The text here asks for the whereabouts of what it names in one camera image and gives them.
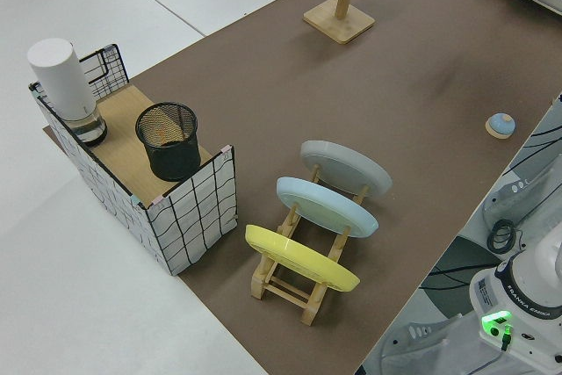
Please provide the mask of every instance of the plate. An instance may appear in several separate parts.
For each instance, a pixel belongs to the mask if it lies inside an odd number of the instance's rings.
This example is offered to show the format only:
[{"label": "plate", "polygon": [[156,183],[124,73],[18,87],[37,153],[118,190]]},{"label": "plate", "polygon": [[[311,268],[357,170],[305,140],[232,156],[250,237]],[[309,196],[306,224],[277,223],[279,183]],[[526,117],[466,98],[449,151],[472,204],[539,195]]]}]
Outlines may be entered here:
[{"label": "plate", "polygon": [[315,164],[320,166],[320,180],[354,195],[367,185],[365,196],[379,197],[393,185],[386,170],[369,157],[333,142],[306,141],[300,158],[311,171]]},{"label": "plate", "polygon": [[246,242],[284,267],[339,292],[350,292],[359,284],[359,278],[339,263],[265,228],[247,225]]},{"label": "plate", "polygon": [[277,196],[289,208],[297,204],[298,215],[338,234],[350,227],[350,237],[368,237],[378,229],[377,220],[367,210],[319,184],[280,177]]}]

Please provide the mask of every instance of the wooden base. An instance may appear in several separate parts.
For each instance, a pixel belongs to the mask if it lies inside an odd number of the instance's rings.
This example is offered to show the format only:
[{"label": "wooden base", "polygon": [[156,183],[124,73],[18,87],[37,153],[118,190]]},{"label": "wooden base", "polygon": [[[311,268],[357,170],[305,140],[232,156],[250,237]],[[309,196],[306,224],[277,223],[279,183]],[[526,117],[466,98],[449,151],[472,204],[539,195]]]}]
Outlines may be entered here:
[{"label": "wooden base", "polygon": [[[318,165],[314,166],[312,182],[315,184],[319,181],[319,171],[320,167]],[[357,204],[361,204],[368,189],[369,187],[365,186],[363,191],[359,195],[356,195],[353,200]],[[281,226],[277,228],[277,232],[291,239],[299,221],[300,216],[297,214],[297,206],[293,206]],[[335,237],[332,248],[328,253],[328,258],[336,263],[342,255],[343,247],[349,237],[349,231],[350,229],[346,228],[342,234],[338,234]],[[312,325],[314,317],[320,310],[320,306],[324,300],[324,295],[326,294],[328,286],[322,283],[316,283],[312,293],[308,294],[297,287],[286,283],[280,278],[275,277],[274,273],[276,268],[277,262],[265,255],[262,255],[262,259],[252,275],[252,296],[256,299],[261,299],[266,290],[275,293],[277,296],[290,301],[292,304],[302,307],[303,312],[300,316],[300,321],[308,326]]]},{"label": "wooden base", "polygon": [[[134,85],[127,85],[102,98],[97,107],[107,125],[104,141],[91,152],[144,206],[169,191],[177,182],[166,182],[150,169],[147,152],[134,130],[136,119],[153,104]],[[212,157],[199,146],[201,164]]]},{"label": "wooden base", "polygon": [[306,12],[303,19],[340,44],[352,41],[357,35],[373,26],[375,20],[350,5],[341,19],[335,15],[338,0],[327,0]]}]

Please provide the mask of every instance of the black mesh cup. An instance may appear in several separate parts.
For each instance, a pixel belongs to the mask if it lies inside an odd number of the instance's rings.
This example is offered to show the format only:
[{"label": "black mesh cup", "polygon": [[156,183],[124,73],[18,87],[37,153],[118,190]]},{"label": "black mesh cup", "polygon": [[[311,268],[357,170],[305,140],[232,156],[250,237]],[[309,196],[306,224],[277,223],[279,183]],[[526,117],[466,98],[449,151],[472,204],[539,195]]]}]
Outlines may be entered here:
[{"label": "black mesh cup", "polygon": [[201,157],[192,109],[178,103],[151,105],[140,114],[135,130],[157,177],[176,182],[197,173]]}]

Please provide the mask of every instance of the storage box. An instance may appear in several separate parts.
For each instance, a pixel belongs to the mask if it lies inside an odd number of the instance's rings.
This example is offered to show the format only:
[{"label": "storage box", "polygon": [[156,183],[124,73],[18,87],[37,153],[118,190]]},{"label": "storage box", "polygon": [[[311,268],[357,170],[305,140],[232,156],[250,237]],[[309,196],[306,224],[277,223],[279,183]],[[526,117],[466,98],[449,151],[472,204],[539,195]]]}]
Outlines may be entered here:
[{"label": "storage box", "polygon": [[134,133],[134,121],[152,103],[129,83],[118,47],[110,45],[80,62],[108,126],[99,146],[87,147],[70,131],[39,83],[29,89],[101,204],[176,275],[236,227],[234,148],[227,145],[211,156],[199,147],[202,165],[193,177],[180,183],[158,179]]}]

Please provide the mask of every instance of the wooden block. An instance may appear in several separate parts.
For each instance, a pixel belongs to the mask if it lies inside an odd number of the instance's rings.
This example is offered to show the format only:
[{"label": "wooden block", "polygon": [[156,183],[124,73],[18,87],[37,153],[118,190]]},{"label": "wooden block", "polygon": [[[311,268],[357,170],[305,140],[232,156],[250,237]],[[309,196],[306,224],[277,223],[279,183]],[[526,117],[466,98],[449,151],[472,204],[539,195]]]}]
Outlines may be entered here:
[{"label": "wooden block", "polygon": [[338,0],[327,0],[306,12],[303,19],[340,44],[349,43],[375,23],[373,18],[352,5],[349,6],[344,18],[337,18],[335,16],[337,3]]},{"label": "wooden block", "polygon": [[[91,149],[91,152],[107,167],[113,175],[149,206],[177,182],[166,182],[156,177],[150,169],[147,152],[135,132],[139,115],[153,102],[134,85],[127,85],[97,103],[97,107],[107,124],[104,141]],[[199,146],[201,164],[212,156]]]}]

